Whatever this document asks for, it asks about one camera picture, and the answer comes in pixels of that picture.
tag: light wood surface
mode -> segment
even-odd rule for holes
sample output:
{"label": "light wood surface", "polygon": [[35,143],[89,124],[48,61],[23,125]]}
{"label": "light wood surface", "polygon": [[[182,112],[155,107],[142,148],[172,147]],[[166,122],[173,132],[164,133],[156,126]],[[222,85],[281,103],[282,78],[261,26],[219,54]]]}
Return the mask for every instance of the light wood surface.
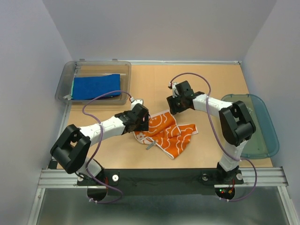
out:
{"label": "light wood surface", "polygon": [[[239,65],[133,65],[131,72],[130,93],[134,98],[144,99],[144,105],[150,114],[168,109],[166,98],[172,95],[168,83],[177,74],[194,72],[205,76],[211,84],[211,96],[221,99],[227,94],[246,94],[248,89]],[[177,82],[188,80],[193,90],[207,93],[206,83],[199,77],[184,75]],[[78,127],[88,126],[95,120],[81,112],[82,106],[73,105],[68,124]],[[87,107],[87,112],[94,114],[101,121],[130,108],[129,101],[121,106]],[[214,168],[222,156],[207,114],[204,112],[186,110],[175,115],[178,124],[196,124],[199,133],[192,136],[191,143],[175,160],[171,160],[159,147],[146,150],[146,145],[140,144],[133,134],[112,137],[102,142],[95,159],[105,168]],[[223,138],[219,122],[214,120],[218,136]],[[90,147],[88,156],[95,151],[96,145]],[[271,160],[253,160],[257,167],[272,167]],[[247,162],[242,167],[250,167]]]}

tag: plastic bin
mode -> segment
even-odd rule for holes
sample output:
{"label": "plastic bin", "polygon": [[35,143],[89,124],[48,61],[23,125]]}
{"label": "plastic bin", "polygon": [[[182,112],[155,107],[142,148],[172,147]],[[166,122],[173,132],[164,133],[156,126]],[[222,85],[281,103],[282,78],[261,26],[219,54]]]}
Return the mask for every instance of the plastic bin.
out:
{"label": "plastic bin", "polygon": [[[127,61],[71,61],[65,64],[60,82],[58,84],[55,99],[62,102],[72,102],[72,104],[86,104],[89,100],[72,100],[71,91],[75,77],[105,76],[110,74],[120,74],[121,90],[129,92],[131,64]],[[128,95],[121,93],[109,99],[95,100],[92,104],[98,105],[124,105]]]}
{"label": "plastic bin", "polygon": [[261,159],[274,156],[279,150],[279,141],[269,112],[263,100],[256,95],[226,95],[222,101],[243,101],[256,126],[256,132],[247,142],[242,157]]}

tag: folded blue cloth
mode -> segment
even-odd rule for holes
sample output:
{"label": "folded blue cloth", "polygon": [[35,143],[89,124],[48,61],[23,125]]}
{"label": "folded blue cloth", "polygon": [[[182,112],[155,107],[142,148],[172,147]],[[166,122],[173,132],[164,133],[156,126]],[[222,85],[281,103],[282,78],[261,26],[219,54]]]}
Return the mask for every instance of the folded blue cloth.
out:
{"label": "folded blue cloth", "polygon": [[[73,82],[72,99],[87,100],[103,95],[113,90],[120,90],[120,74],[107,76],[75,77]],[[107,97],[120,95],[120,92]]]}

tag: white wall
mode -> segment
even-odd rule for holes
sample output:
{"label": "white wall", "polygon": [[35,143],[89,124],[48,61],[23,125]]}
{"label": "white wall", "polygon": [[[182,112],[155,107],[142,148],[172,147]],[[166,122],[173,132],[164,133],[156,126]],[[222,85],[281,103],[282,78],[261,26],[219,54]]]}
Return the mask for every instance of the white wall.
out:
{"label": "white wall", "polygon": [[23,225],[57,135],[54,94],[71,57],[41,0],[1,0],[0,21],[0,223]]}
{"label": "white wall", "polygon": [[276,2],[43,1],[75,60],[241,60]]}
{"label": "white wall", "polygon": [[278,0],[243,63],[251,93],[267,105],[280,150],[288,191],[300,215],[300,1]]}

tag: orange patterned fabric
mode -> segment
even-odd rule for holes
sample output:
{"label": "orange patterned fabric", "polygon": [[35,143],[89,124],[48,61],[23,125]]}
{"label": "orange patterned fabric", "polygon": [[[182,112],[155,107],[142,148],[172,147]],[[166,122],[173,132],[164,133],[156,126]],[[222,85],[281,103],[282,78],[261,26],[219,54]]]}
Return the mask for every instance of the orange patterned fabric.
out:
{"label": "orange patterned fabric", "polygon": [[175,159],[190,143],[191,136],[197,133],[195,124],[177,125],[168,110],[153,115],[149,120],[149,131],[135,131],[134,136],[142,144],[149,145],[155,141],[164,153]]}

